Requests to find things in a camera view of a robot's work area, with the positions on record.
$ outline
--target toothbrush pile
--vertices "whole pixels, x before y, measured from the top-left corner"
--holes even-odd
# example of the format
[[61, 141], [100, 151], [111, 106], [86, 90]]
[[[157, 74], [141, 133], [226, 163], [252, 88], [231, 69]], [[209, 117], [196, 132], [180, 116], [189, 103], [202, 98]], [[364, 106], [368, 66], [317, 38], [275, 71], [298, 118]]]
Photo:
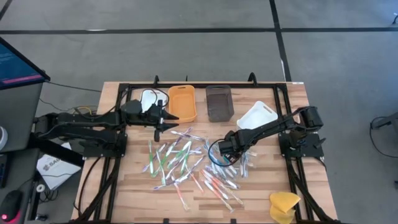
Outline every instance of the toothbrush pile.
[[[199, 164], [203, 162], [204, 158], [208, 155], [209, 142], [205, 138], [191, 135], [191, 130], [192, 128], [188, 128], [184, 133], [171, 131], [171, 133], [177, 135], [178, 138], [172, 144], [165, 143], [157, 149], [152, 148], [151, 141], [148, 142], [149, 164], [144, 166], [142, 172], [146, 172], [149, 168], [152, 178], [157, 177], [159, 173], [161, 174], [161, 184], [155, 186], [153, 190], [174, 186], [184, 210], [189, 211], [190, 208], [186, 201], [184, 201], [180, 188], [183, 187], [183, 182], [192, 179], [201, 193], [205, 193], [204, 188], [212, 191], [230, 212], [233, 212], [234, 209], [228, 203], [229, 200], [235, 200], [241, 206], [244, 206], [243, 201], [239, 199], [232, 190], [238, 190], [240, 188], [240, 186], [235, 183], [236, 178], [239, 176], [239, 170], [241, 177], [245, 178], [248, 176], [248, 166], [253, 167], [248, 157], [256, 156], [255, 153], [246, 152], [241, 158], [239, 167], [220, 167], [209, 160], [209, 165], [202, 166], [202, 169], [200, 169], [198, 168]], [[181, 147], [178, 144], [182, 139], [186, 139], [187, 143], [183, 146], [181, 145]], [[192, 145], [194, 143], [197, 144], [197, 142], [199, 142], [201, 146], [193, 149]], [[226, 161], [224, 164], [228, 164], [228, 160], [220, 156], [218, 145], [214, 145], [210, 152], [210, 156], [216, 162], [222, 164], [221, 161], [224, 160]], [[195, 163], [189, 166], [187, 162], [188, 158], [195, 155]], [[195, 170], [201, 174], [200, 181], [198, 181], [192, 173]]]

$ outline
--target gray carpet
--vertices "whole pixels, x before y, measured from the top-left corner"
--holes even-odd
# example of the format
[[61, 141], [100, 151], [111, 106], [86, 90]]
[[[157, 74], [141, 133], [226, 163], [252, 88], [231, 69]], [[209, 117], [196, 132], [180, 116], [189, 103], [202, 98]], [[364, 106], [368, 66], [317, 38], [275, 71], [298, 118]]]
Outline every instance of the gray carpet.
[[[396, 1], [278, 0], [282, 27], [388, 27]], [[0, 21], [12, 29], [272, 27], [268, 1], [13, 0]], [[283, 81], [274, 33], [2, 35], [57, 83], [100, 90], [105, 81], [153, 79]], [[372, 147], [369, 122], [398, 111], [398, 32], [283, 34], [293, 81], [305, 82], [325, 126], [328, 178], [340, 220], [396, 223], [398, 159]], [[61, 108], [95, 105], [97, 93], [44, 85], [42, 99]], [[40, 104], [37, 115], [54, 111]], [[374, 131], [385, 153], [398, 156], [391, 127]], [[40, 206], [47, 223], [66, 222], [79, 175], [58, 200]]]

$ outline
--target computer screen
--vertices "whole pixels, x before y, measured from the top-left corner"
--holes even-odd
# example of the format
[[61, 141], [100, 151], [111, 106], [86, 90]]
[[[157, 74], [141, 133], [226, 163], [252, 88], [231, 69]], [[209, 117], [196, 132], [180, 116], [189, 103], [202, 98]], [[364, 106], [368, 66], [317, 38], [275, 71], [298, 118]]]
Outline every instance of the computer screen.
[[49, 80], [49, 77], [0, 38], [0, 90]]

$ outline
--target orange plastic container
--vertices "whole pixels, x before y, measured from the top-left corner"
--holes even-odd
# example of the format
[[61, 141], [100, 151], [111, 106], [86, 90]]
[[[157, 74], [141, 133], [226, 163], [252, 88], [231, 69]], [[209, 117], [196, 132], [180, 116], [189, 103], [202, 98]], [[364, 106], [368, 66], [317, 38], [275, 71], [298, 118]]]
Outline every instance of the orange plastic container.
[[191, 85], [180, 85], [169, 88], [169, 113], [178, 116], [177, 123], [192, 122], [197, 117], [195, 105], [195, 88]]

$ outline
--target wooden tabletop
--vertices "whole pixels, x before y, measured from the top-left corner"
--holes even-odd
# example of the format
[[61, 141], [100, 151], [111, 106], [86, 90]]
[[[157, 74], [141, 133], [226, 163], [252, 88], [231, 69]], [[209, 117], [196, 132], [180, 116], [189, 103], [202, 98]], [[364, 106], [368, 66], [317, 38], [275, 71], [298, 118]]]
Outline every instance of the wooden tabletop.
[[[118, 85], [119, 82], [106, 82], [104, 84], [99, 101], [99, 114], [114, 106]], [[292, 111], [298, 107], [308, 105], [303, 83], [287, 83], [287, 87]], [[139, 98], [141, 91], [134, 90], [132, 98]], [[188, 127], [193, 127], [192, 134], [208, 138], [210, 142], [213, 142], [216, 139], [223, 138], [229, 130], [235, 131], [236, 121], [256, 101], [263, 101], [276, 111], [274, 94], [271, 89], [235, 88], [231, 89], [231, 92], [235, 114], [229, 122], [210, 123], [208, 121], [205, 89], [196, 88], [195, 99], [198, 114], [196, 120], [192, 123], [180, 124], [173, 130], [184, 132]], [[281, 106], [285, 113], [283, 101], [281, 101]], [[179, 185], [183, 198], [190, 207], [190, 211], [186, 212], [173, 185], [158, 191], [152, 190], [153, 187], [161, 184], [160, 175], [156, 178], [151, 178], [149, 172], [142, 173], [144, 165], [149, 163], [148, 140], [153, 140], [154, 130], [131, 126], [126, 131], [128, 143], [126, 155], [121, 160], [112, 222], [161, 223], [164, 218], [169, 218], [171, 223], [229, 223], [232, 218], [235, 218], [238, 223], [274, 223], [275, 221], [269, 215], [270, 194], [280, 191], [290, 192], [285, 160], [280, 155], [278, 138], [274, 135], [258, 141], [251, 148], [251, 151], [258, 153], [257, 157], [251, 159], [256, 167], [249, 168], [248, 178], [238, 178], [236, 180], [241, 188], [234, 192], [244, 202], [244, 207], [240, 206], [235, 200], [229, 200], [228, 202], [235, 209], [233, 213], [229, 213], [228, 209], [206, 186], [202, 184], [205, 189], [205, 193], [202, 194], [194, 181], [190, 179]], [[152, 148], [157, 149], [166, 142], [172, 143], [176, 138], [176, 135], [166, 131], [160, 135], [160, 142], [152, 142]], [[181, 149], [186, 141], [182, 141], [178, 145], [178, 149]], [[192, 147], [197, 146], [201, 146], [201, 143], [193, 141]], [[199, 157], [190, 156], [188, 164], [192, 165]], [[94, 160], [89, 159], [85, 162], [78, 192], [80, 192], [82, 182]], [[98, 192], [103, 161], [104, 159], [101, 159], [97, 163], [88, 178], [83, 192], [83, 208], [90, 204]], [[208, 158], [205, 158], [201, 166], [203, 167], [208, 163]], [[303, 164], [310, 193], [326, 214], [332, 218], [337, 218], [325, 168], [313, 158], [304, 158]], [[198, 180], [201, 178], [199, 170], [197, 169], [194, 172]], [[104, 197], [101, 212], [102, 218], [105, 216], [107, 203], [108, 194]], [[303, 218], [305, 218], [303, 200], [300, 202], [300, 206]], [[72, 218], [76, 217], [77, 211], [74, 210]]]

